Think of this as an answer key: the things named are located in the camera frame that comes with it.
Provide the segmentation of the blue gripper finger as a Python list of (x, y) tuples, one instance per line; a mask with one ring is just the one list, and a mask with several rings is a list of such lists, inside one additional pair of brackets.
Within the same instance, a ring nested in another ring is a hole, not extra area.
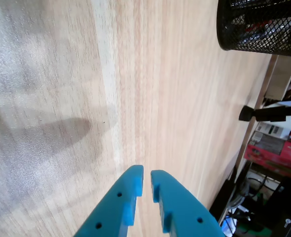
[(144, 167), (132, 165), (113, 184), (76, 232), (76, 237), (125, 237), (134, 225)]
[(217, 220), (176, 178), (151, 171), (153, 202), (159, 204), (162, 231), (171, 237), (223, 237)]

